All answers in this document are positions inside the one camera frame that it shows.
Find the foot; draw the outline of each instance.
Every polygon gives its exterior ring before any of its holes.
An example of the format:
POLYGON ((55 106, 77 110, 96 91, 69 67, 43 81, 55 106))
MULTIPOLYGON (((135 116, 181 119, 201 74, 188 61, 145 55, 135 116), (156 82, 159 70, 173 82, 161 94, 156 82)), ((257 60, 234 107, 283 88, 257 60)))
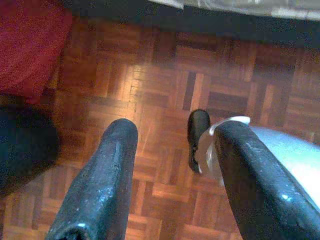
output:
POLYGON ((210 117, 205 110, 193 111, 188 120, 189 167, 200 173, 198 162, 195 159, 201 135, 210 127, 210 117))

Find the red cushion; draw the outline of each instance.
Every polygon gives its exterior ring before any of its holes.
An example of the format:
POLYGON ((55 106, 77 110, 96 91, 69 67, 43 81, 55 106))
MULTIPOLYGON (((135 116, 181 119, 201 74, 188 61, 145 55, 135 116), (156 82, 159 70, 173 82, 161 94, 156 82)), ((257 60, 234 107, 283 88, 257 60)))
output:
POLYGON ((53 0, 0 1, 0 93, 39 100, 72 15, 53 0))

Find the parquet floor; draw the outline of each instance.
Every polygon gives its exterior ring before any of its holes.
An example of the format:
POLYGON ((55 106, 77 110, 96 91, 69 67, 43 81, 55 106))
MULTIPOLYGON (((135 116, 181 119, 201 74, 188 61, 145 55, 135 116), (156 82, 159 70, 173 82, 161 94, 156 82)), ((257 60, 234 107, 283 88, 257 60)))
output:
POLYGON ((74 18, 37 108, 61 136, 57 165, 0 201, 5 240, 43 240, 76 174, 118 118, 138 127, 127 240, 241 240, 224 188, 187 164, 187 119, 247 115, 320 144, 320 54, 74 18))

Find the parquet tile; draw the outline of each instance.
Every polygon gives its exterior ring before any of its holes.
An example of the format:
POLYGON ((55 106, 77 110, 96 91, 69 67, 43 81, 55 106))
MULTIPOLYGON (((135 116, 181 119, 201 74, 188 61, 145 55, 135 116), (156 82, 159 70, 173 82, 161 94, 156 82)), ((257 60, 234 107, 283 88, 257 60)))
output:
POLYGON ((58 128, 57 164, 0 200, 0 236, 43 240, 104 129, 128 118, 139 140, 126 240, 241 240, 225 189, 188 167, 190 112, 247 115, 319 145, 319 96, 316 50, 74 17, 34 106, 58 128))

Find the shoe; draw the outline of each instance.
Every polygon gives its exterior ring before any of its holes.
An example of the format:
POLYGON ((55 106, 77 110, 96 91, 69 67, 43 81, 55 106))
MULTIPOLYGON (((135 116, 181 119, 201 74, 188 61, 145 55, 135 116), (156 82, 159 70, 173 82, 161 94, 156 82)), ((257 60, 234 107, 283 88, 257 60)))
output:
POLYGON ((188 119, 189 167, 196 173, 200 173, 195 159, 199 139, 210 126, 210 117, 205 110, 197 109, 190 114, 188 119))

